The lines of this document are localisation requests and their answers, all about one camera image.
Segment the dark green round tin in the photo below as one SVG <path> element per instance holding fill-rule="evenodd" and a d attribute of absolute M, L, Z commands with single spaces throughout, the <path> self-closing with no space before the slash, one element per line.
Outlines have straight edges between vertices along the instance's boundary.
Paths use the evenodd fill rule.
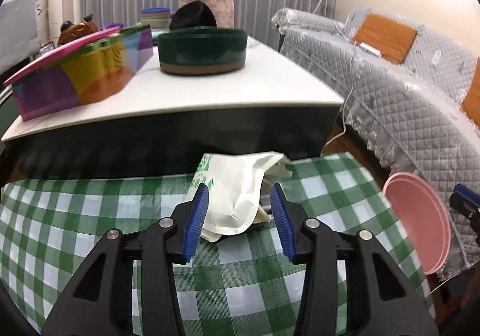
<path fill-rule="evenodd" d="M 162 72 L 177 76 L 210 76 L 244 67 L 245 31 L 196 27 L 176 29 L 157 38 Z"/>

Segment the grey quilted sofa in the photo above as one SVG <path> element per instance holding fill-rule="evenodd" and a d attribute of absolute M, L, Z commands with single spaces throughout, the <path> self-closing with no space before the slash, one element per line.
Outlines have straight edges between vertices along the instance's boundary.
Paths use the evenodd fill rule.
<path fill-rule="evenodd" d="M 391 172 L 425 179 L 448 201 L 454 187 L 479 189 L 479 127 L 461 110 L 477 55 L 422 23 L 396 65 L 366 53 L 354 35 L 370 8 L 344 22 L 289 8 L 272 17 L 281 53 L 347 98 L 345 122 Z"/>

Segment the covered television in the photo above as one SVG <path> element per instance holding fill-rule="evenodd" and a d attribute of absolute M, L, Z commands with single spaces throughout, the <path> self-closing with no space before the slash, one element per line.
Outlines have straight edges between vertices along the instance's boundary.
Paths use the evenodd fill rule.
<path fill-rule="evenodd" d="M 36 0 L 6 2 L 0 15 L 0 71 L 4 73 L 40 49 Z"/>

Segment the cream paper bag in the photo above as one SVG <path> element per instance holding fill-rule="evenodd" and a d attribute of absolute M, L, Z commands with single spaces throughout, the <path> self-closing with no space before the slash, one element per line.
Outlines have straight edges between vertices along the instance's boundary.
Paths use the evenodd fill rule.
<path fill-rule="evenodd" d="M 292 177 L 290 159 L 282 153 L 228 156 L 206 153 L 199 162 L 188 197 L 199 185 L 208 187 L 208 212 L 201 237 L 215 243 L 241 234 L 272 219 L 269 194 L 272 185 Z"/>

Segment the stacked coloured bowls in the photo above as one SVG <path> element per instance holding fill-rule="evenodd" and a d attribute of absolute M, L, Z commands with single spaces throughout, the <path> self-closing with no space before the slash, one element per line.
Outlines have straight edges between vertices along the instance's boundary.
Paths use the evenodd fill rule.
<path fill-rule="evenodd" d="M 152 29 L 165 30 L 171 18 L 171 9 L 166 6 L 141 9 L 140 23 L 150 25 Z"/>

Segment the colourful storage box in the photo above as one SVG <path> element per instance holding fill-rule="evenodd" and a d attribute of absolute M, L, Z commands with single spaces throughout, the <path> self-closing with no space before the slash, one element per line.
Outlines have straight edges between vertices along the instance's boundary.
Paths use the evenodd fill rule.
<path fill-rule="evenodd" d="M 5 83 L 28 121 L 120 92 L 153 56 L 151 27 L 105 29 L 50 51 Z"/>

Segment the orange cushion far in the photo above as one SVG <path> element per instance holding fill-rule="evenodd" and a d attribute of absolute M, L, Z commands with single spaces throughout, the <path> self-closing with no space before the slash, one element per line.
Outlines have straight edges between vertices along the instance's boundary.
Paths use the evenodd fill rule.
<path fill-rule="evenodd" d="M 379 14 L 368 14 L 353 40 L 378 49 L 382 58 L 400 65 L 407 57 L 417 30 Z"/>

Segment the small photo frame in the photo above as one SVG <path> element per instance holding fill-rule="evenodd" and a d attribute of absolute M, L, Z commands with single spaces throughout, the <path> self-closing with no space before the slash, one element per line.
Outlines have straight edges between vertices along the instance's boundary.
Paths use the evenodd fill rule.
<path fill-rule="evenodd" d="M 42 56 L 43 54 L 49 53 L 50 51 L 52 51 L 54 49 L 55 49 L 55 44 L 51 41 L 48 44 L 41 46 L 38 53 L 39 53 L 40 56 Z"/>

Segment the white top coffee table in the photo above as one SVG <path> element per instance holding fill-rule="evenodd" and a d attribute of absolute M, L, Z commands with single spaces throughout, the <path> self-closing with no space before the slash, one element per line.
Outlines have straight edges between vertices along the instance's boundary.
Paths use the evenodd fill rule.
<path fill-rule="evenodd" d="M 343 98 L 258 40 L 241 70 L 171 76 L 151 58 L 104 101 L 29 121 L 2 136 L 30 179 L 123 179 L 190 173 L 206 153 L 319 156 Z"/>

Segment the orange cushion near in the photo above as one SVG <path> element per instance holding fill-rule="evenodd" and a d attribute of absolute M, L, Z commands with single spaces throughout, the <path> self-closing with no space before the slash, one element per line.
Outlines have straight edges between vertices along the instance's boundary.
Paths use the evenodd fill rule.
<path fill-rule="evenodd" d="M 480 58 L 478 58 L 472 82 L 460 108 L 470 120 L 480 126 Z"/>

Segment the pink quilted basket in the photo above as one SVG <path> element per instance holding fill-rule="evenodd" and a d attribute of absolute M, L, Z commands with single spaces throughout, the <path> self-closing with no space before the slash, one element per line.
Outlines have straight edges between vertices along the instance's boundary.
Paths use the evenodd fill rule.
<path fill-rule="evenodd" d="M 218 28 L 235 28 L 234 0 L 179 0 L 179 6 L 193 1 L 201 1 L 210 8 Z"/>

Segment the white power strip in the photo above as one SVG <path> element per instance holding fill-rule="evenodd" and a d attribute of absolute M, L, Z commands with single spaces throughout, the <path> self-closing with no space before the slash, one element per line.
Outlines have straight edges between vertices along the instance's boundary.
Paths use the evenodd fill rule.
<path fill-rule="evenodd" d="M 369 44 L 366 44 L 364 42 L 360 42 L 359 44 L 359 47 L 365 51 L 366 53 L 370 53 L 372 54 L 373 56 L 377 57 L 377 58 L 381 58 L 382 57 L 382 53 L 379 49 L 376 49 L 374 48 L 373 46 L 369 45 Z"/>

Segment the green checkered tablecloth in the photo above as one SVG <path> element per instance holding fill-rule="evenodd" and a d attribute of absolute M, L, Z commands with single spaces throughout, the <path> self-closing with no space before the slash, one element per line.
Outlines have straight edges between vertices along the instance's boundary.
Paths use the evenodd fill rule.
<path fill-rule="evenodd" d="M 331 229 L 371 231 L 427 308 L 431 289 L 400 220 L 371 173 L 349 153 L 295 162 L 282 185 L 289 201 Z M 125 180 L 24 180 L 1 190 L 1 282 L 34 329 L 111 228 L 144 230 L 189 198 L 190 175 Z M 273 223 L 201 241 L 174 269 L 188 335 L 291 335 L 304 267 L 284 256 Z"/>

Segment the black hat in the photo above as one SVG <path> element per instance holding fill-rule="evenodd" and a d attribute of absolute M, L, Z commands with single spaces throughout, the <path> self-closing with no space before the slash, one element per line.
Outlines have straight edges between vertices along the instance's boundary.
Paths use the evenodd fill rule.
<path fill-rule="evenodd" d="M 202 1 L 192 1 L 179 8 L 168 25 L 170 30 L 197 27 L 217 27 L 215 15 Z"/>

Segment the brown figurine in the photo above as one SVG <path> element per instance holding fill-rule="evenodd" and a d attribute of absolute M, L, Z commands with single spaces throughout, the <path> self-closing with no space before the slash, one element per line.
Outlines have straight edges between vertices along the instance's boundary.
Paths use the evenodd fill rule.
<path fill-rule="evenodd" d="M 91 14 L 86 15 L 80 23 L 74 24 L 71 20 L 66 20 L 60 27 L 58 46 L 65 45 L 71 41 L 99 31 L 99 28 L 93 21 Z"/>

